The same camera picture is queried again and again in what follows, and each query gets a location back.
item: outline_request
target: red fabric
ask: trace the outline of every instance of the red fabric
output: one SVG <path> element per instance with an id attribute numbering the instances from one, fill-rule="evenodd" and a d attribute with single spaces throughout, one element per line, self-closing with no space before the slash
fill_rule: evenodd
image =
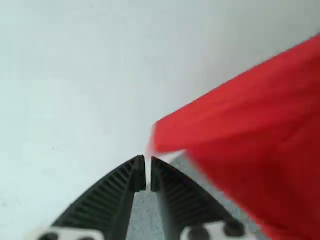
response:
<path id="1" fill-rule="evenodd" d="M 320 36 L 155 124 L 274 240 L 320 239 Z"/>

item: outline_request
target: screw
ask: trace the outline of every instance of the screw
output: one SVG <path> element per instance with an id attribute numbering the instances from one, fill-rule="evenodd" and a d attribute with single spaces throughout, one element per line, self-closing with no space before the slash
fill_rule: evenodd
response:
<path id="1" fill-rule="evenodd" d="M 54 232 L 49 232 L 43 235 L 42 237 L 40 237 L 39 240 L 58 240 L 58 238 L 59 238 L 58 234 Z"/>
<path id="2" fill-rule="evenodd" d="M 245 226 L 241 222 L 231 219 L 225 222 L 223 231 L 228 237 L 243 237 L 245 235 Z"/>
<path id="3" fill-rule="evenodd" d="M 203 226 L 194 226 L 188 233 L 188 240 L 210 240 L 210 234 Z"/>

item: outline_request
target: white background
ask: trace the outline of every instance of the white background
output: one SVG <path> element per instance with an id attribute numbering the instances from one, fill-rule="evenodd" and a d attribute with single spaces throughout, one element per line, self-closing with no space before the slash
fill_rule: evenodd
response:
<path id="1" fill-rule="evenodd" d="M 320 30 L 319 0 L 1 0 L 0 239 L 143 154 L 152 124 Z"/>

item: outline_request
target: ribbed grip texture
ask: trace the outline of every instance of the ribbed grip texture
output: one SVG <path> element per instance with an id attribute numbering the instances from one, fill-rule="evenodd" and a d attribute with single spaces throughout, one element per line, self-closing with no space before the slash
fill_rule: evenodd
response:
<path id="1" fill-rule="evenodd" d="M 143 156 L 137 156 L 98 181 L 53 224 L 99 230 L 106 240 L 125 240 L 135 192 L 146 190 Z"/>
<path id="2" fill-rule="evenodd" d="M 155 157 L 152 158 L 151 190 L 157 193 L 166 240 L 179 240 L 185 227 L 232 219 L 207 191 Z"/>

